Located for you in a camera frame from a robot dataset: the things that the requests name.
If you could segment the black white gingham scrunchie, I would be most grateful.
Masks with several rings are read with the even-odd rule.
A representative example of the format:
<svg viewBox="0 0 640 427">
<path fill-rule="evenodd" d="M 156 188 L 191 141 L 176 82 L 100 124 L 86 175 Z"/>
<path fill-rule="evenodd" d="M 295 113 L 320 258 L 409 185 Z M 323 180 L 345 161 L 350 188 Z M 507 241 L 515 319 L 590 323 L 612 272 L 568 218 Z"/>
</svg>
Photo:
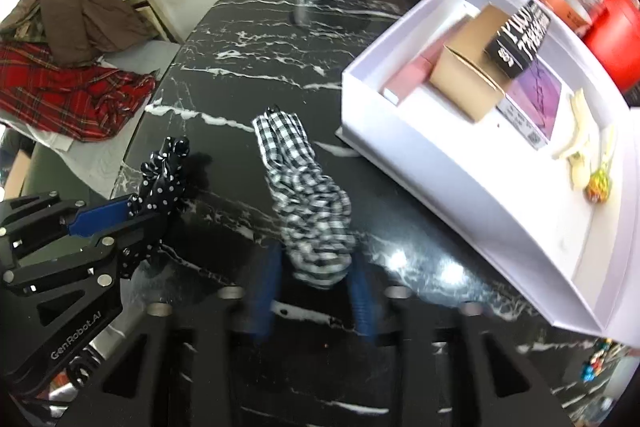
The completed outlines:
<svg viewBox="0 0 640 427">
<path fill-rule="evenodd" d="M 352 265 L 352 202 L 323 172 L 296 114 L 266 110 L 252 125 L 293 275 L 329 289 Z"/>
</svg>

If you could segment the black polka dot scrunchie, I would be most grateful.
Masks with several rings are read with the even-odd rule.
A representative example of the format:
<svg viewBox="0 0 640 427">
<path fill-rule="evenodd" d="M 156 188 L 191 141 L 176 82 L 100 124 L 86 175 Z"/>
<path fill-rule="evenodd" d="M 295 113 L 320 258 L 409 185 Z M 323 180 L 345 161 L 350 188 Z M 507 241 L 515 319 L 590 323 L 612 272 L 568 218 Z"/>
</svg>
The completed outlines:
<svg viewBox="0 0 640 427">
<path fill-rule="evenodd" d="M 190 155 L 190 141 L 186 136 L 168 136 L 159 150 L 154 150 L 141 165 L 141 181 L 136 194 L 127 200 L 130 219 L 158 213 L 177 216 L 184 208 L 183 166 Z"/>
</svg>

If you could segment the brown cardboard box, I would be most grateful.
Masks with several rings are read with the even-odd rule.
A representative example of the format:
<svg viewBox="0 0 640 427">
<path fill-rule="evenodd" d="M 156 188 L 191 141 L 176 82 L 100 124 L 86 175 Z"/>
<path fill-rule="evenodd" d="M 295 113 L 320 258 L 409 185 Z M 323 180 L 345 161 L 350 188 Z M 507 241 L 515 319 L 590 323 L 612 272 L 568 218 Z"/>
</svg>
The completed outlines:
<svg viewBox="0 0 640 427">
<path fill-rule="evenodd" d="M 509 15 L 488 4 L 445 42 L 430 83 L 472 121 L 481 121 L 513 83 L 489 57 L 486 46 Z"/>
</svg>

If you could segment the purple box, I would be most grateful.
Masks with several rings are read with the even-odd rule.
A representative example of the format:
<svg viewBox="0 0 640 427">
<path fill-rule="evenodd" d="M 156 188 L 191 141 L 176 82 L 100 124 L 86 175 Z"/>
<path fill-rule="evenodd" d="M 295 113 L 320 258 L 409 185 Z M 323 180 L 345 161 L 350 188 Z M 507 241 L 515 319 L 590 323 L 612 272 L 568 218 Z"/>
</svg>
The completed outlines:
<svg viewBox="0 0 640 427">
<path fill-rule="evenodd" d="M 497 110 L 534 150 L 540 150 L 551 141 L 563 87 L 562 80 L 536 58 L 512 82 Z"/>
</svg>

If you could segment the cream hair claw clip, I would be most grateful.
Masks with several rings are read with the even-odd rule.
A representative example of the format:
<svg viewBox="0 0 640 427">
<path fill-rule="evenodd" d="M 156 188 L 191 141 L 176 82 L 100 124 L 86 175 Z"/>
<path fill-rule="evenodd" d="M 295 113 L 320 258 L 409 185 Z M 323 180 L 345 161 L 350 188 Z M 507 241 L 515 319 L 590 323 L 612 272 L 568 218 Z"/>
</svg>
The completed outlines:
<svg viewBox="0 0 640 427">
<path fill-rule="evenodd" d="M 599 152 L 600 128 L 587 102 L 584 89 L 580 88 L 570 98 L 574 118 L 574 131 L 570 142 L 553 155 L 554 159 L 567 159 L 576 154 L 589 162 L 596 160 Z"/>
</svg>

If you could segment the black lip gloss box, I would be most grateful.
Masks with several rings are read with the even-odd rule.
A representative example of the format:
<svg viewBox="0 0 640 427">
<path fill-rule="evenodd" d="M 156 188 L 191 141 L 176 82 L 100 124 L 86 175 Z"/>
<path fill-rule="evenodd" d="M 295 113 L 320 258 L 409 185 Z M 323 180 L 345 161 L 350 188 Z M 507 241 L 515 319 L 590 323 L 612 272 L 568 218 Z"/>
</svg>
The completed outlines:
<svg viewBox="0 0 640 427">
<path fill-rule="evenodd" d="M 533 63 L 550 25 L 549 14 L 529 0 L 510 16 L 485 46 L 485 54 L 509 79 Z"/>
</svg>

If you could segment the red plaid cloth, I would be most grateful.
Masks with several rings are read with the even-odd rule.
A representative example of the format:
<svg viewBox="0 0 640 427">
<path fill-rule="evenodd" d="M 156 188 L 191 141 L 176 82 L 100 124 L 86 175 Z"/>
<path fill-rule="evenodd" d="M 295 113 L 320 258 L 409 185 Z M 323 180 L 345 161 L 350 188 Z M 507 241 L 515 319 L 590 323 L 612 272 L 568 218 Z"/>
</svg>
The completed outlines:
<svg viewBox="0 0 640 427">
<path fill-rule="evenodd" d="M 113 138 L 156 88 L 152 74 L 96 64 L 63 67 L 47 46 L 1 45 L 1 109 L 24 124 L 80 142 Z"/>
</svg>

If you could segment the brown cloth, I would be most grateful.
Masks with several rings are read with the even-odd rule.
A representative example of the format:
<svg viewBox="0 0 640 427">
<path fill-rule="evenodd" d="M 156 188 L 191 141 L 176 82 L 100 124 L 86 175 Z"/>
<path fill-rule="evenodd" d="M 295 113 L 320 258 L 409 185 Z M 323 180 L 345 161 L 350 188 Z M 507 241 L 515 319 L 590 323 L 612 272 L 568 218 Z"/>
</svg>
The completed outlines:
<svg viewBox="0 0 640 427">
<path fill-rule="evenodd" d="M 157 37 L 124 0 L 20 0 L 1 22 L 3 42 L 44 44 L 61 66 L 80 66 Z"/>
</svg>

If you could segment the white open gift box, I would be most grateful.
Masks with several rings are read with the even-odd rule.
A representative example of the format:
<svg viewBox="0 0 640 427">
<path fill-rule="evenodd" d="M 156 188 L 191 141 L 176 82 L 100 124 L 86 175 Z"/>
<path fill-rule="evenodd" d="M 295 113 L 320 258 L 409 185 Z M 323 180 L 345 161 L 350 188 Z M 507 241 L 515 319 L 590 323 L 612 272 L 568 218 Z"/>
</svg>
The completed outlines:
<svg viewBox="0 0 640 427">
<path fill-rule="evenodd" d="M 384 84 L 486 5 L 422 0 L 343 72 L 340 137 L 435 211 L 554 326 L 639 342 L 639 112 L 580 39 L 552 20 L 541 63 L 561 81 L 551 141 L 532 147 L 496 110 L 472 121 L 431 86 L 400 102 Z M 585 93 L 612 162 L 610 198 L 588 202 L 556 158 L 573 133 L 566 97 Z"/>
</svg>

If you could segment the red cylinder canister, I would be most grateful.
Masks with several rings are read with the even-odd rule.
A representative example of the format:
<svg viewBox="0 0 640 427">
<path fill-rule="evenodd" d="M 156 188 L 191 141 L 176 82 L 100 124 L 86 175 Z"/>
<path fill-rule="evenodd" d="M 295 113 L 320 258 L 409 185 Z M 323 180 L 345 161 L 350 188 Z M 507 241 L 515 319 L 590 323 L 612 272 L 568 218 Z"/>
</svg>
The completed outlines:
<svg viewBox="0 0 640 427">
<path fill-rule="evenodd" d="M 639 9 L 632 0 L 602 0 L 585 45 L 620 92 L 639 81 Z"/>
</svg>

